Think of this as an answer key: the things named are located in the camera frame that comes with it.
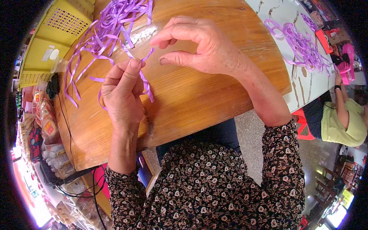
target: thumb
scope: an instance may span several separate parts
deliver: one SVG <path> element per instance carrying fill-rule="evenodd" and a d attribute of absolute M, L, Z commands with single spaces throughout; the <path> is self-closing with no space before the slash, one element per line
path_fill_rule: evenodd
<path fill-rule="evenodd" d="M 131 59 L 123 73 L 123 76 L 121 77 L 119 84 L 117 85 L 117 88 L 119 88 L 119 90 L 123 90 L 124 92 L 132 92 L 137 79 L 140 77 L 139 71 L 141 70 L 141 66 L 142 63 L 139 59 Z"/>
<path fill-rule="evenodd" d="M 173 64 L 177 66 L 194 67 L 195 54 L 187 51 L 174 51 L 161 56 L 159 62 L 161 65 Z"/>

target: white table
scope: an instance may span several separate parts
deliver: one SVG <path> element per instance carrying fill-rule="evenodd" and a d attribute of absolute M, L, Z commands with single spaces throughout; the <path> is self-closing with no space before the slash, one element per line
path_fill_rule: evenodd
<path fill-rule="evenodd" d="M 286 22 L 295 22 L 296 29 L 303 33 L 309 33 L 315 39 L 314 33 L 305 23 L 300 13 L 307 16 L 309 14 L 302 5 L 298 5 L 294 0 L 245 0 L 249 6 L 257 13 L 258 17 L 264 21 L 272 19 L 281 26 Z M 273 37 L 281 54 L 288 60 L 293 60 L 294 53 L 284 38 Z M 318 51 L 331 63 L 331 57 L 326 54 L 321 43 L 317 39 Z M 323 72 L 308 71 L 306 77 L 303 75 L 302 66 L 291 65 L 285 62 L 287 72 L 289 73 L 292 91 L 284 95 L 284 99 L 290 112 L 294 112 L 314 99 L 318 98 L 324 92 L 329 90 L 335 84 L 334 67 L 329 68 L 330 77 L 326 70 Z"/>

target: fingernail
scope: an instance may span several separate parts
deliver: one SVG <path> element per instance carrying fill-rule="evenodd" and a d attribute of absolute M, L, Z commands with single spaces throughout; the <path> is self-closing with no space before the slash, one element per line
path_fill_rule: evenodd
<path fill-rule="evenodd" d="M 138 68 L 140 65 L 140 61 L 138 61 L 137 59 L 133 58 L 132 60 L 130 60 L 129 62 L 130 66 L 133 68 Z"/>
<path fill-rule="evenodd" d="M 160 64 L 161 65 L 166 65 L 166 64 L 168 64 L 169 63 L 169 60 L 167 59 L 167 58 L 161 58 L 160 60 L 159 60 L 159 62 L 160 62 Z"/>

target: light green shirt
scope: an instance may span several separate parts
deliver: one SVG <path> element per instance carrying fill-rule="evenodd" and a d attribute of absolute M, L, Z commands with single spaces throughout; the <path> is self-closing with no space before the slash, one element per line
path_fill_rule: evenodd
<path fill-rule="evenodd" d="M 363 144 L 367 136 L 367 127 L 360 116 L 364 113 L 363 108 L 351 98 L 345 102 L 345 108 L 349 112 L 349 125 L 345 131 L 345 127 L 337 117 L 336 109 L 329 107 L 333 108 L 332 102 L 326 102 L 323 106 L 322 140 L 350 147 Z"/>

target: black floral shirt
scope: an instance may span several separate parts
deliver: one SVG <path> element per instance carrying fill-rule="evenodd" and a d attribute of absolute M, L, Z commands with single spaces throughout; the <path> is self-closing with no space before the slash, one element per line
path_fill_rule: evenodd
<path fill-rule="evenodd" d="M 266 127 L 263 182 L 247 175 L 241 153 L 182 143 L 165 154 L 148 198 L 136 171 L 106 168 L 114 229 L 296 229 L 304 209 L 304 172 L 296 124 Z"/>

